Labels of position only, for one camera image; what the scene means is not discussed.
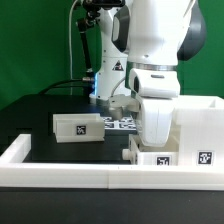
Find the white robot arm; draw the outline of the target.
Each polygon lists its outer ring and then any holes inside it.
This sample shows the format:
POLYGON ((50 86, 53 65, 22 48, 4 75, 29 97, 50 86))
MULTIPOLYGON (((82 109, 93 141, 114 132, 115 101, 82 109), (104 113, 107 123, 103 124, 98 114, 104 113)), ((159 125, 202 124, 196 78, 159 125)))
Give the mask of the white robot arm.
POLYGON ((205 42, 198 0, 82 0, 82 6, 83 28, 98 22, 102 34, 90 101, 108 105, 117 119, 128 109, 144 145, 165 145, 180 94, 176 67, 205 42))

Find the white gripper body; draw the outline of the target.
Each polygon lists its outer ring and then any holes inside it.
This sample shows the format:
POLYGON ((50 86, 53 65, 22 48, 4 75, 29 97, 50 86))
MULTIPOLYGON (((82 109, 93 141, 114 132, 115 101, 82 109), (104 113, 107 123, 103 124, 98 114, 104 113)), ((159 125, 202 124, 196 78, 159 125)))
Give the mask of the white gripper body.
POLYGON ((171 99, 141 98, 137 131, 144 146, 163 147, 166 144, 174 105, 171 99))

